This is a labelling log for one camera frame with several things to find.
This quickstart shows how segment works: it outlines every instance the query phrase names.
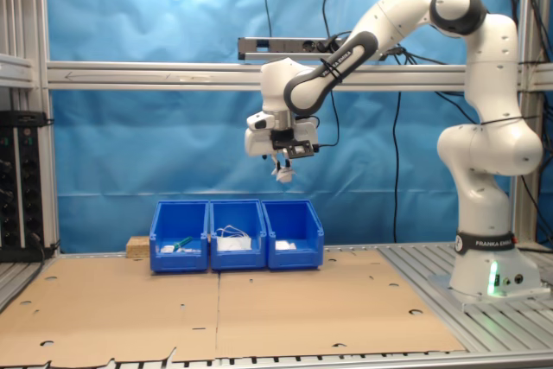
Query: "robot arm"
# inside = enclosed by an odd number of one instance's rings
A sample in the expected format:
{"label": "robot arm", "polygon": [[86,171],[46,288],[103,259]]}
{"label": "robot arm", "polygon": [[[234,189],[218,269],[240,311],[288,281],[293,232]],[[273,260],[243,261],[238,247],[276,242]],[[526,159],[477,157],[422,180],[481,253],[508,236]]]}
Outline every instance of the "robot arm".
{"label": "robot arm", "polygon": [[[485,16],[480,0],[379,0],[347,41],[318,67],[291,59],[263,65],[263,110],[247,120],[246,152],[250,156],[282,153],[287,160],[312,156],[318,150],[316,125],[313,118],[305,118],[315,114],[328,93],[355,68],[380,59],[425,24],[433,23],[445,35],[459,37],[478,28]],[[304,119],[296,122],[292,113]]]}
{"label": "robot arm", "polygon": [[[276,178],[290,181],[290,159],[312,156],[319,148],[315,119],[309,116],[332,88],[424,24],[465,40],[465,99],[480,118],[480,124],[446,129],[438,141],[459,195],[458,256],[450,286],[463,302],[548,294],[536,265],[515,249],[509,199],[493,178],[526,175],[543,153],[518,107],[517,29],[507,16],[487,13],[480,0],[380,0],[322,65],[306,67],[291,59],[263,65],[263,110],[247,120],[246,152],[271,155]],[[286,159],[281,169],[279,153]]]}

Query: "green object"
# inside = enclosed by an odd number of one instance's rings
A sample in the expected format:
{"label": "green object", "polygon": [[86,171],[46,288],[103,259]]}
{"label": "green object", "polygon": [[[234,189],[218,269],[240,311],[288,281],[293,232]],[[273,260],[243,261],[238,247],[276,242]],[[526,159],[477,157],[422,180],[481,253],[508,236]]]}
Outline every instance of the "green object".
{"label": "green object", "polygon": [[177,252],[179,248],[182,248],[184,245],[188,244],[190,241],[192,241],[192,237],[186,237],[181,242],[177,242],[173,245],[173,252]]}
{"label": "green object", "polygon": [[498,262],[493,261],[492,266],[490,267],[490,279],[487,285],[487,294],[489,296],[493,295],[493,292],[495,291],[495,277],[498,274]]}

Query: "green light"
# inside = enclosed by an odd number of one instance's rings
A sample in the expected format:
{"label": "green light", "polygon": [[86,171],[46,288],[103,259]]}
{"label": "green light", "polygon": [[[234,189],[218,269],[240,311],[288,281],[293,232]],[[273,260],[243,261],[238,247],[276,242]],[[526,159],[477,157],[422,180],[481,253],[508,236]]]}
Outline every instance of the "green light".
{"label": "green light", "polygon": [[495,290],[495,276],[498,273],[498,262],[493,261],[492,266],[490,267],[490,279],[488,280],[487,285],[487,294],[491,296]]}

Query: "wooden block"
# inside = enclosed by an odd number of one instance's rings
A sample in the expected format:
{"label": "wooden block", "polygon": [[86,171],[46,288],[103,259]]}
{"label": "wooden block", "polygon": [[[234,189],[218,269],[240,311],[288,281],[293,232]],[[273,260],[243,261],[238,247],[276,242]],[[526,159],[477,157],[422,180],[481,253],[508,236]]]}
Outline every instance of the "wooden block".
{"label": "wooden block", "polygon": [[130,237],[127,258],[149,258],[149,237]]}

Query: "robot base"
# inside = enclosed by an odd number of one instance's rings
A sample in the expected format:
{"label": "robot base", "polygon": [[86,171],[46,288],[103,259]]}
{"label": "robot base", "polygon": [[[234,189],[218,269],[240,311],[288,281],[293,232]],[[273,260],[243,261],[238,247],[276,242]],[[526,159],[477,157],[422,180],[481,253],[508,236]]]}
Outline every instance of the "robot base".
{"label": "robot base", "polygon": [[462,311],[469,305],[550,298],[537,266],[518,249],[457,255],[451,277],[429,280]]}

